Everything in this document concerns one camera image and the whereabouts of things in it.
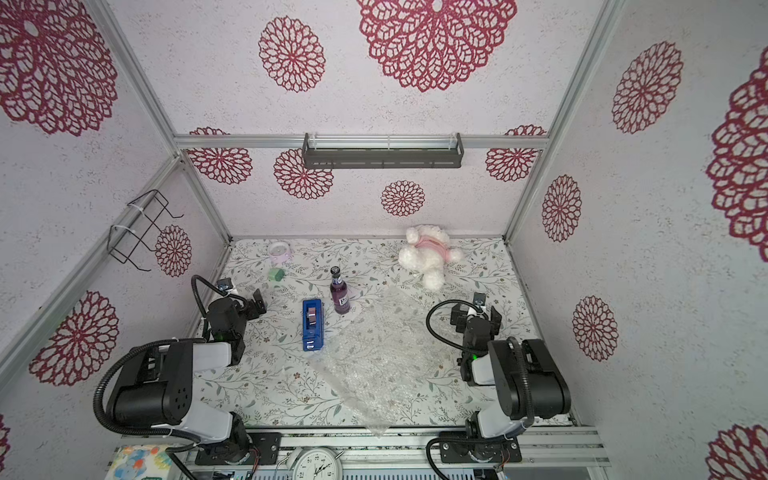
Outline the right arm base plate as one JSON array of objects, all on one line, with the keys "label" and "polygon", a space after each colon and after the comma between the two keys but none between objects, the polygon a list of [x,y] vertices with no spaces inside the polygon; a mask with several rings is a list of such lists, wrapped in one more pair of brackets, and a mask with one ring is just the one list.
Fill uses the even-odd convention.
[{"label": "right arm base plate", "polygon": [[516,438],[502,438],[499,441],[479,438],[476,442],[471,442],[465,433],[443,431],[439,434],[438,439],[442,463],[506,464],[522,461],[520,446]]}]

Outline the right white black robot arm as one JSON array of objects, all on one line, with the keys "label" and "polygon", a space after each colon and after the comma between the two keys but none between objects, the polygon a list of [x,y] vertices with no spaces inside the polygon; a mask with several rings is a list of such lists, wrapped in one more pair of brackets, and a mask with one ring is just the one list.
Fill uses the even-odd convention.
[{"label": "right white black robot arm", "polygon": [[461,378],[470,386],[492,387],[496,401],[474,412],[465,432],[443,432],[424,448],[426,460],[439,479],[448,476],[432,458],[441,450],[444,463],[492,464],[501,479],[504,467],[522,461],[518,437],[538,419],[565,415],[571,394],[564,377],[541,339],[500,337],[502,315],[485,305],[477,293],[473,302],[449,299],[427,313],[425,326],[436,340],[461,351]]}]

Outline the purple glass bottle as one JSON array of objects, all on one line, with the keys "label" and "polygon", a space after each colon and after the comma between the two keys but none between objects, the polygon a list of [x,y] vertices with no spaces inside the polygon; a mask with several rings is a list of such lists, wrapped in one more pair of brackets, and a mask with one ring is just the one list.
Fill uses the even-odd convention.
[{"label": "purple glass bottle", "polygon": [[350,311],[350,304],[348,299],[348,287],[346,282],[341,276],[341,271],[338,266],[333,266],[330,269],[332,281],[330,285],[331,296],[333,300],[334,310],[339,315],[344,315]]}]

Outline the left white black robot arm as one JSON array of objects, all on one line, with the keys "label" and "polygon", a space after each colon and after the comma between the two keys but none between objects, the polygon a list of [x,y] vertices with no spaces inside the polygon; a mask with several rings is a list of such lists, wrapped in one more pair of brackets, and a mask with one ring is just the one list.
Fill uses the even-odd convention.
[{"label": "left white black robot arm", "polygon": [[92,407],[102,427],[121,435],[187,440],[214,461],[236,463],[258,453],[242,417],[194,398],[195,374],[239,365],[245,330],[267,313],[260,290],[239,295],[230,279],[215,283],[195,275],[195,302],[203,335],[157,340],[117,360],[94,392]]}]

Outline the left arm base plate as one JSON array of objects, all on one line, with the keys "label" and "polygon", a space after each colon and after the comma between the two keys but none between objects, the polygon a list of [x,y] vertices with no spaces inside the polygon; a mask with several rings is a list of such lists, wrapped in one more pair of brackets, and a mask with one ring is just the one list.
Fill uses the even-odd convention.
[{"label": "left arm base plate", "polygon": [[228,440],[204,444],[196,454],[198,466],[275,465],[282,435],[277,432],[248,433]]}]

